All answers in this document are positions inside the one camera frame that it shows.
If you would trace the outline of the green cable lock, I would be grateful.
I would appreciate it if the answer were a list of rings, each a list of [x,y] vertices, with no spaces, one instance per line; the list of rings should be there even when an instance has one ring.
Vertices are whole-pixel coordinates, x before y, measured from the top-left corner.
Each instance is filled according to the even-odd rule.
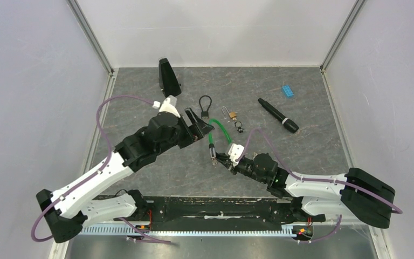
[[[224,136],[226,137],[227,143],[230,144],[232,143],[232,139],[228,133],[228,131],[226,130],[226,128],[222,125],[221,122],[219,122],[218,120],[212,118],[209,120],[209,125],[212,126],[212,124],[216,124],[220,130],[223,132]],[[212,133],[208,134],[208,138],[209,138],[209,153],[210,153],[210,158],[216,158],[216,149],[215,149],[215,142],[212,136]]]

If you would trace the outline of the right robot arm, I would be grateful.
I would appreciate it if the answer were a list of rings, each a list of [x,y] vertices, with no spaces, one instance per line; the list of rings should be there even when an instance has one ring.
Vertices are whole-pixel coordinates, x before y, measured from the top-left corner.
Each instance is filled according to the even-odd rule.
[[[216,160],[232,174],[266,184],[266,190],[275,197],[294,198],[289,211],[296,220],[336,214],[354,216],[370,226],[387,229],[397,211],[391,207],[395,190],[360,168],[331,176],[307,175],[289,173],[267,153],[254,159],[243,157],[238,162],[230,155],[217,153]]]

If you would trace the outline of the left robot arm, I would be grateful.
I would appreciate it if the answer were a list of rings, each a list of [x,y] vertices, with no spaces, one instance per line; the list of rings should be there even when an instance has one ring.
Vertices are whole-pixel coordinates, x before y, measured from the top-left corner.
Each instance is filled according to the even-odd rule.
[[[129,191],[121,196],[96,201],[95,197],[119,180],[156,161],[167,150],[185,148],[208,135],[214,127],[205,123],[192,109],[185,109],[191,121],[187,125],[177,111],[160,111],[147,126],[125,137],[110,153],[66,186],[55,191],[41,190],[36,199],[41,207],[51,238],[64,243],[84,228],[115,218],[146,217],[148,207],[140,192]]]

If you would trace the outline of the brass padlock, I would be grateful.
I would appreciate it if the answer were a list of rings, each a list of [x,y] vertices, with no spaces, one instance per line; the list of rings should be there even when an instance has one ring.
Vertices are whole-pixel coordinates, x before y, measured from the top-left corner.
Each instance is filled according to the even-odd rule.
[[[225,106],[221,107],[224,117],[229,117],[231,120],[237,120],[236,112],[230,112]]]

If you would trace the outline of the panda keychain with key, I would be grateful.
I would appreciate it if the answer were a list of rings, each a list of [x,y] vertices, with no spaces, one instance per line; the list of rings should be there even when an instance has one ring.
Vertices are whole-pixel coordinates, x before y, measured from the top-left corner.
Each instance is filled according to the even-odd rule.
[[[235,126],[238,133],[243,133],[244,132],[243,124],[242,124],[241,121],[235,120],[234,121],[234,126]]]

